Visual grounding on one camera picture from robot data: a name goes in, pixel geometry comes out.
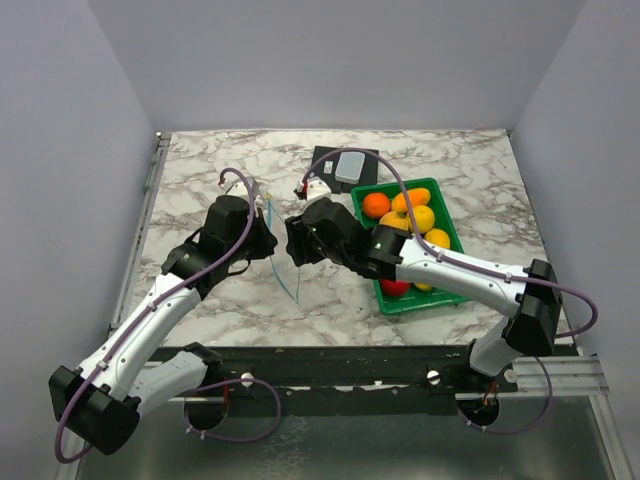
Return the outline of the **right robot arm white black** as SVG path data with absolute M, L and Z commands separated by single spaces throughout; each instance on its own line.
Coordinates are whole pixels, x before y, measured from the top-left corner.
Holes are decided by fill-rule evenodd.
M 344 205 L 321 198 L 285 221 L 296 266 L 330 260 L 371 280 L 429 284 L 480 302 L 501 321 L 468 349 L 461 383 L 481 391 L 521 356 L 553 353 L 562 298 L 550 264 L 498 265 L 426 243 L 389 226 L 364 227 Z

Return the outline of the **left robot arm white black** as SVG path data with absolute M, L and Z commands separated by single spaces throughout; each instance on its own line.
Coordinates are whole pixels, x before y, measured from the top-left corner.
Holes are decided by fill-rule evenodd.
M 204 225 L 169 253 L 145 300 L 124 323 L 78 367 L 60 366 L 49 378 L 58 461 L 81 457 L 63 453 L 66 430 L 88 448 L 111 455 L 127 443 L 144 415 L 179 394 L 257 384 L 250 372 L 228 376 L 221 357 L 199 343 L 157 367 L 145 365 L 174 326 L 231 276 L 234 263 L 265 259 L 276 245 L 254 195 L 219 196 Z

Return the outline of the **green plastic tray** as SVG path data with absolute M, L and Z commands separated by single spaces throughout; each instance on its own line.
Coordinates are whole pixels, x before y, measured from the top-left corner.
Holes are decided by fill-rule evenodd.
M 453 251 L 463 253 L 463 246 L 459 240 L 438 182 L 434 178 L 426 177 L 406 180 L 405 186 L 408 190 L 426 188 L 430 191 L 431 200 L 428 206 L 434 211 L 435 227 L 445 231 L 449 235 L 451 249 Z M 371 193 L 383 193 L 389 199 L 393 199 L 400 192 L 401 190 L 395 182 L 355 187 L 351 191 L 351 199 L 354 204 L 356 218 L 366 228 L 374 227 L 378 223 L 378 220 L 369 218 L 362 211 L 364 198 Z M 399 315 L 428 308 L 454 306 L 468 301 L 468 298 L 442 289 L 424 291 L 414 285 L 402 288 L 392 286 L 391 289 L 388 289 L 387 283 L 380 283 L 379 280 L 374 280 L 373 284 L 379 309 L 385 315 Z

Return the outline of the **red apple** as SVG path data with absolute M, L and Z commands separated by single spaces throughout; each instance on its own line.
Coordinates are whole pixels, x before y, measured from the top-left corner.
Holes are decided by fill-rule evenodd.
M 397 298 L 404 296 L 411 288 L 411 284 L 402 281 L 392 281 L 381 279 L 379 281 L 381 291 L 389 297 Z

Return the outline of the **clear zip top bag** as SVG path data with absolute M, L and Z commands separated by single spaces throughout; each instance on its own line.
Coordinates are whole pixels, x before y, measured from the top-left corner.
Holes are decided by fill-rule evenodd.
M 301 269 L 286 252 L 288 233 L 285 222 L 301 214 L 299 206 L 291 206 L 271 191 L 266 193 L 266 225 L 276 238 L 277 245 L 270 257 L 272 273 L 277 285 L 296 305 L 300 304 Z

